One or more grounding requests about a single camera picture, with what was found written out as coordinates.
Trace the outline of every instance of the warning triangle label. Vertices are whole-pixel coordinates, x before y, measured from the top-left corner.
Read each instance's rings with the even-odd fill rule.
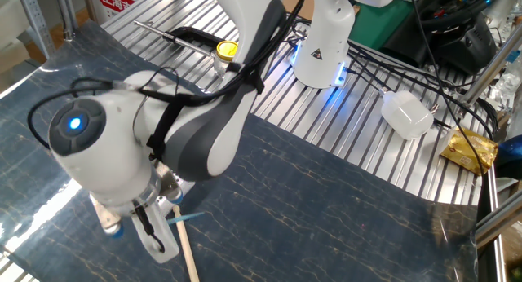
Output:
[[[316,59],[323,59],[323,56],[321,55],[321,50],[317,49],[317,50],[313,51],[312,57],[314,57]]]

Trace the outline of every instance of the yellow cap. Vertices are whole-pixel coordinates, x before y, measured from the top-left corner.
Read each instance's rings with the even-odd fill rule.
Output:
[[[216,53],[220,59],[232,61],[237,51],[237,43],[230,41],[222,41],[216,47]]]

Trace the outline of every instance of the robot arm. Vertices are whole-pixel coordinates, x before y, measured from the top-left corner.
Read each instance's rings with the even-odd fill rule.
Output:
[[[256,59],[286,17],[281,0],[218,1],[239,30],[240,46],[233,61],[238,65]],[[222,86],[236,75],[228,72]],[[126,81],[143,85],[143,76],[136,73]],[[158,92],[190,93],[174,86]],[[49,129],[51,152],[100,204],[132,217],[146,250],[156,261],[166,262],[178,254],[179,248],[157,204],[161,181],[148,159],[150,148],[185,180],[216,177],[236,154],[256,95],[253,83],[246,82],[208,104],[182,108],[153,98],[140,108],[144,96],[128,90],[82,97],[53,118]],[[172,113],[175,120],[166,126]]]
[[[356,1],[383,7],[393,0]],[[355,19],[348,0],[314,0],[307,39],[299,45],[294,59],[294,73],[300,82],[321,89],[344,84],[346,73],[343,69],[349,62],[347,40]]]

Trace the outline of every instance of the gold foil packet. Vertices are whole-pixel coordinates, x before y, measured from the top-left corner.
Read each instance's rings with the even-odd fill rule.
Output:
[[[462,129],[475,148],[477,154],[479,154],[482,168],[484,173],[486,173],[495,161],[498,152],[498,144],[471,130],[465,128]],[[443,142],[440,144],[440,147],[443,148],[442,152],[440,152],[441,156],[477,175],[480,175],[479,162],[476,159],[475,153],[458,127],[451,130],[448,135],[446,135],[445,139],[443,139]]]

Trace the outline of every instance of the blue led light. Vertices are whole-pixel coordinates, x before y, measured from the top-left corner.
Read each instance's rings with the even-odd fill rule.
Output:
[[[71,127],[72,130],[76,130],[80,125],[82,124],[82,120],[80,118],[73,118],[69,122],[69,127]]]
[[[297,45],[297,50],[295,50],[294,55],[290,58],[290,63],[295,64],[295,60],[297,59],[297,55],[299,54],[299,50],[301,50],[301,42]]]
[[[335,76],[335,84],[336,85],[343,85],[344,84],[344,77],[342,77],[344,72],[344,65],[345,62],[341,63],[341,67],[337,70],[337,75]]]

